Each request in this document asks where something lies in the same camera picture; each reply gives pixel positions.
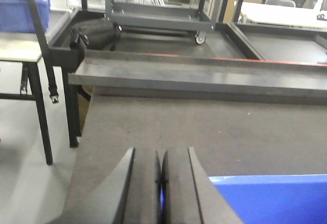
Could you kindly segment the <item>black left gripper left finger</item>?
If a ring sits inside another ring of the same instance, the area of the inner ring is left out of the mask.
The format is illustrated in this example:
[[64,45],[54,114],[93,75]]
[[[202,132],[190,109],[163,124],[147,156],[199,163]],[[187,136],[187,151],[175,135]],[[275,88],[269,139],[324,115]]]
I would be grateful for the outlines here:
[[153,148],[129,148],[82,202],[52,223],[160,223],[161,172]]

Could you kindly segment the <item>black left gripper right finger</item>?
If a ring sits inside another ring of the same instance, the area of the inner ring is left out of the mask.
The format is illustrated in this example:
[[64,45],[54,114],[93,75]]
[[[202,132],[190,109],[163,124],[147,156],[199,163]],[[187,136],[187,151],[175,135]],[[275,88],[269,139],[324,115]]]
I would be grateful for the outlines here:
[[210,181],[192,146],[166,150],[161,185],[163,223],[243,223]]

